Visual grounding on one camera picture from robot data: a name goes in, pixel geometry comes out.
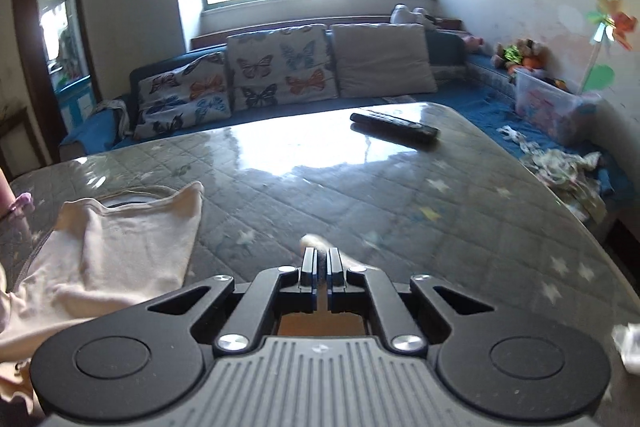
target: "white plastic object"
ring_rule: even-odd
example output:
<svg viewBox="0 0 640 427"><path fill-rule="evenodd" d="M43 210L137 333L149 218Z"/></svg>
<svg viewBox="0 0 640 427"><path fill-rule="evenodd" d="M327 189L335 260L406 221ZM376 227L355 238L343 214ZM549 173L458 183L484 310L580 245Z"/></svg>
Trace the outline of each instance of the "white plastic object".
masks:
<svg viewBox="0 0 640 427"><path fill-rule="evenodd" d="M611 336L626 371L640 375L640 324L614 326Z"/></svg>
<svg viewBox="0 0 640 427"><path fill-rule="evenodd" d="M590 137L600 100L595 92L572 94L516 70L516 113L561 145Z"/></svg>

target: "door frame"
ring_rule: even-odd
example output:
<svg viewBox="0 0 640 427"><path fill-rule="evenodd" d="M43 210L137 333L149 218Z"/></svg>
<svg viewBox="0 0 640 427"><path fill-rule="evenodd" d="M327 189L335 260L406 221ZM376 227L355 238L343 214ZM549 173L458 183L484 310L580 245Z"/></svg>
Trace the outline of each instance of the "door frame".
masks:
<svg viewBox="0 0 640 427"><path fill-rule="evenodd" d="M33 107L33 112L49 155L53 162L57 163L60 161L58 146L66 136L67 131L62 115L60 115L58 99L49 78L46 50L44 49L40 29L38 0L12 0L12 7L14 10L15 37L18 43L24 79L31 99L31 107ZM76 0L76 7L78 9L78 23L84 56L91 76L95 101L99 103L102 101L102 94L95 74L94 61L84 25L82 0Z"/></svg>

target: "table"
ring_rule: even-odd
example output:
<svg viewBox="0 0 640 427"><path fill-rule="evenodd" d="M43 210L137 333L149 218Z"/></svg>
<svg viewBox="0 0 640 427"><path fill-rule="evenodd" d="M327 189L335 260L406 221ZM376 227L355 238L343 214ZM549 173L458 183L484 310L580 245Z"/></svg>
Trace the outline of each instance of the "table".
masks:
<svg viewBox="0 0 640 427"><path fill-rule="evenodd" d="M589 333L614 370L598 420L634 425L640 379L626 375L609 335L615 324L640 322L640 300L596 240L452 109L376 109L438 127L438 142L418 151L364 136L350 129L351 110L338 110L154 140L25 174L12 187L34 196L30 233L0 224L9 284L63 201L199 180L205 200L186 283L217 273L248 281L297 264L300 238L315 233L395 282L431 273Z"/></svg>
<svg viewBox="0 0 640 427"><path fill-rule="evenodd" d="M42 151L40 150L40 146L38 145L38 140L36 139L36 135L33 132L33 127L31 126L31 120L29 118L29 113L26 107L21 107L19 110L11 113L11 115L3 118L0 121L0 138L6 136L10 131L14 130L16 127L23 125L24 130L27 133L27 138L29 139L29 143L33 148L33 152L38 159L38 165L40 167L44 167L47 162L42 155ZM0 147L0 168L4 175L8 180L11 180L14 175L9 169L9 165L4 158L4 154L2 153L2 147Z"/></svg>

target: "remote control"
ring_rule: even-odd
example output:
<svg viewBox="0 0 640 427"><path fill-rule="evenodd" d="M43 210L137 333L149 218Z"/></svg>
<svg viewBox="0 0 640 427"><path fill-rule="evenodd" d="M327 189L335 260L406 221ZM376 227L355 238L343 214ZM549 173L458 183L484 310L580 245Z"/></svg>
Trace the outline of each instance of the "remote control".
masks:
<svg viewBox="0 0 640 427"><path fill-rule="evenodd" d="M372 131L393 134L424 143L434 141L438 135L438 130L435 127L372 110L352 113L351 121Z"/></svg>

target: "transparent plastic box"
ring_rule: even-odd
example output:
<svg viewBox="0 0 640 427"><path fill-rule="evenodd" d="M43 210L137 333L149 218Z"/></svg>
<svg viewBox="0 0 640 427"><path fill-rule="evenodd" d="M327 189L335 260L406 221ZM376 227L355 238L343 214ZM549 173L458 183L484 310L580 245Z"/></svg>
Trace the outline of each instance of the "transparent plastic box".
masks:
<svg viewBox="0 0 640 427"><path fill-rule="evenodd" d="M516 72L516 113L560 145L589 139L599 94L572 94L523 71Z"/></svg>

